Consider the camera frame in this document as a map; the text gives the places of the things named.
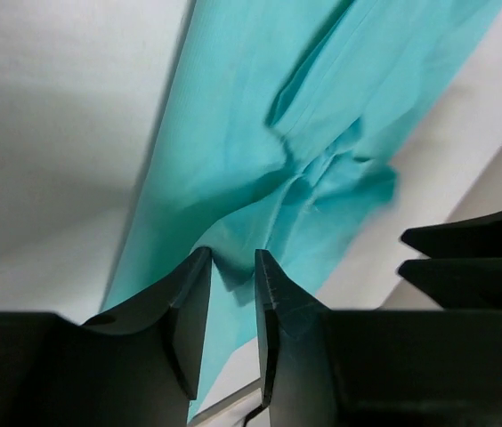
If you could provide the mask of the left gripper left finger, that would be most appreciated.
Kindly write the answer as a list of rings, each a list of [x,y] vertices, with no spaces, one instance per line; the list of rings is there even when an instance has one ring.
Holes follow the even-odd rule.
[[[165,277],[83,327],[100,339],[94,426],[183,426],[198,394],[212,254],[200,247]]]

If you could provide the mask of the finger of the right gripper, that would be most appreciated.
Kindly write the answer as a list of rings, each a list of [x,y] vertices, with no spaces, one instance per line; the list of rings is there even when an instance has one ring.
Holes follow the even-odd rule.
[[[401,242],[429,258],[502,257],[502,211],[405,230]]]
[[[408,260],[398,274],[445,309],[502,310],[502,258]]]

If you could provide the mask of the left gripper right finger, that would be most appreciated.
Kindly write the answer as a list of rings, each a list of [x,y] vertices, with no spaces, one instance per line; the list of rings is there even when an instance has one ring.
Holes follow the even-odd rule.
[[[322,316],[267,250],[255,252],[255,312],[261,408],[271,426],[342,426]]]

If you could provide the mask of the teal t shirt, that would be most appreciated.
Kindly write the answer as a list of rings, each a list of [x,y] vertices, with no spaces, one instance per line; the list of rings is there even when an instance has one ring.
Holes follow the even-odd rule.
[[[198,1],[104,305],[214,254],[196,414],[256,335],[255,251],[315,293],[500,1]]]

